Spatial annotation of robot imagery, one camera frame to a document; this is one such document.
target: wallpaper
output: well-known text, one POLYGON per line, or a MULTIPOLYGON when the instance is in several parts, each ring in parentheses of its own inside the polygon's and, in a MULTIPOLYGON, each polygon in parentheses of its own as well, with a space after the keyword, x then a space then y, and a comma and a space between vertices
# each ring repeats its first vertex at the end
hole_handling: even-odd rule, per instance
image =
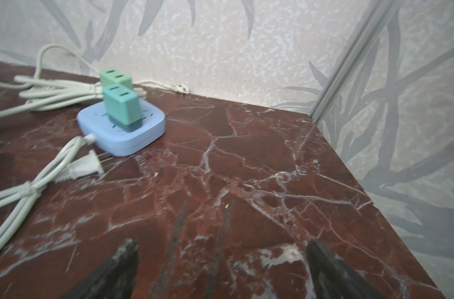
MULTIPOLYGON (((60 43, 134 80, 308 113, 367 4, 0 0, 0 60, 60 43)), ((43 66, 94 75, 60 50, 43 66)), ((320 129, 454 298, 454 0, 405 1, 320 129)))
MULTIPOLYGON (((118 68, 134 80, 184 83, 198 95, 267 107, 308 102, 315 95, 284 87, 314 84, 309 60, 328 74, 367 4, 0 0, 0 60, 32 65, 43 45, 60 43, 97 68, 118 68)), ((48 52, 44 65, 90 71, 61 50, 48 52)))
MULTIPOLYGON (((328 76, 310 68, 323 86, 328 76)), ((314 85, 286 88, 320 93, 314 85)), ((308 113, 312 104, 274 107, 308 113)), ((454 1, 405 1, 320 129, 454 298, 454 1)))

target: teal plug adapter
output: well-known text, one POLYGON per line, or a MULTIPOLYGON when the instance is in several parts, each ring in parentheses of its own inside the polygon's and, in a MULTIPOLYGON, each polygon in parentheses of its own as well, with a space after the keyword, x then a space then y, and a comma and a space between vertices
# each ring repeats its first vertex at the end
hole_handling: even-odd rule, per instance
POLYGON ((120 83, 102 89, 109 119, 127 132, 142 126, 142 114, 137 94, 120 83))
POLYGON ((114 83, 120 83, 127 88, 133 89, 131 76, 125 75, 118 69, 105 69, 99 73, 99 76, 100 82, 104 87, 114 83))

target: power strip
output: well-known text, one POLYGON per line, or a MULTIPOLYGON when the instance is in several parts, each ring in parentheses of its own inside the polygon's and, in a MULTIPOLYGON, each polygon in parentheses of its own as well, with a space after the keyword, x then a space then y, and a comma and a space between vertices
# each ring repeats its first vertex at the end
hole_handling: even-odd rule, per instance
POLYGON ((131 155, 151 144, 165 132, 165 114, 145 100, 139 100, 142 111, 142 126, 127 132, 112 123, 104 102, 81 110, 77 115, 84 135, 93 134, 96 145, 113 156, 131 155))

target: power cord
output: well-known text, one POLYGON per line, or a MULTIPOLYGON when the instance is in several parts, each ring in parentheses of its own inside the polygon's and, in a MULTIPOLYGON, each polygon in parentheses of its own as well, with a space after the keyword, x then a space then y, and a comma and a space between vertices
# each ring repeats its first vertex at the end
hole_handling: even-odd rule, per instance
POLYGON ((72 162, 82 146, 91 145, 94 142, 95 137, 92 134, 85 137, 74 137, 32 182, 28 181, 22 185, 0 191, 0 208, 19 200, 14 210, 0 226, 0 250, 19 229, 49 182, 75 179, 96 172, 104 173, 101 161, 93 150, 86 156, 72 162))
MULTIPOLYGON (((44 53, 51 48, 60 48, 76 56, 80 61, 84 62, 89 68, 96 73, 99 70, 89 64, 82 56, 76 54, 70 49, 58 44, 49 44, 39 50, 36 58, 36 67, 33 76, 17 75, 14 81, 19 84, 10 84, 0 82, 0 88, 8 89, 21 89, 19 97, 27 99, 24 105, 9 108, 0 111, 0 118, 13 115, 24 111, 47 111, 52 109, 59 109, 62 107, 70 106, 73 104, 90 101, 101 100, 102 85, 100 82, 95 84, 88 84, 72 80, 45 80, 40 79, 42 71, 42 59, 44 53)), ((138 85, 155 85, 162 89, 170 90, 173 92, 188 93, 189 89, 186 85, 179 83, 177 85, 168 86, 154 80, 142 80, 135 82, 138 85)), ((145 98, 147 93, 140 87, 134 88, 134 91, 140 98, 145 98)))
MULTIPOLYGON (((0 111, 0 118, 23 111, 47 111, 103 98, 102 85, 100 82, 87 84, 71 80, 40 79, 43 55, 51 48, 60 48, 68 51, 84 62, 89 68, 99 73, 99 71, 90 65, 84 58, 68 48, 57 44, 45 45, 37 54, 33 76, 15 76, 14 80, 19 84, 0 82, 0 88, 21 90, 19 97, 27 99, 26 103, 23 105, 0 111)), ((167 86, 157 81, 143 80, 136 82, 135 84, 153 84, 173 92, 189 92, 188 87, 182 83, 167 86)), ((147 92, 142 88, 136 87, 134 88, 134 91, 139 97, 146 97, 147 92)), ((91 150, 88 155, 75 160, 74 162, 72 161, 83 145, 91 145, 94 142, 95 137, 92 134, 85 137, 74 137, 61 149, 54 160, 44 167, 32 182, 26 182, 22 185, 0 191, 0 208, 19 201, 8 218, 0 226, 0 250, 19 229, 34 203, 41 196, 42 191, 49 182, 61 182, 92 173, 104 173, 102 165, 100 164, 101 161, 93 150, 91 150)))

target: marble surface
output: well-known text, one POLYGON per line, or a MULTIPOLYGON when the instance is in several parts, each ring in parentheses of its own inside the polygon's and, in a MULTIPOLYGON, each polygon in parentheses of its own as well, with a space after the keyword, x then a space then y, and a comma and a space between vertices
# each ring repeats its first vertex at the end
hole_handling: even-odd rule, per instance
MULTIPOLYGON (((2 81, 31 73, 0 63, 2 81)), ((312 238, 391 298, 443 298, 306 115, 148 94, 166 133, 109 160, 101 177, 49 185, 0 252, 0 298, 56 298, 125 238, 139 243, 133 298, 314 298, 312 238)), ((0 90, 0 109, 20 103, 0 90)), ((0 190, 32 179, 80 134, 81 108, 0 120, 0 190)))

